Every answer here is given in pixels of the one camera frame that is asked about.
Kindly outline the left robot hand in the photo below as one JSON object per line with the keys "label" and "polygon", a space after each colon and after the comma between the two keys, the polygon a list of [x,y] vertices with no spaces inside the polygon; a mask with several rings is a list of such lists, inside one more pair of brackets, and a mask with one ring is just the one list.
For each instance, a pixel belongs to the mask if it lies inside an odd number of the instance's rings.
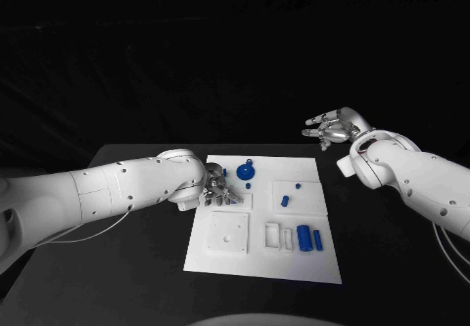
{"label": "left robot hand", "polygon": [[204,198],[204,206],[210,204],[216,204],[220,206],[221,204],[230,205],[233,202],[236,204],[243,203],[243,199],[239,195],[234,194],[229,185],[226,184],[224,176],[223,176],[223,168],[218,164],[210,162],[204,164],[205,169],[205,181],[203,188],[203,198]]}

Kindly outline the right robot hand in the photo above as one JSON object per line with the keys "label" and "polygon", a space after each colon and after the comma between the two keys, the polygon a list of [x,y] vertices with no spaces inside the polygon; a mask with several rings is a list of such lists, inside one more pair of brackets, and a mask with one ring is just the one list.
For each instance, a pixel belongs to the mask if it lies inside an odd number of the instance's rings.
{"label": "right robot hand", "polygon": [[318,139],[322,151],[327,150],[332,143],[347,141],[354,143],[364,134],[373,131],[366,119],[348,107],[341,107],[309,118],[305,121],[305,126],[314,126],[314,128],[302,129],[301,135]]}

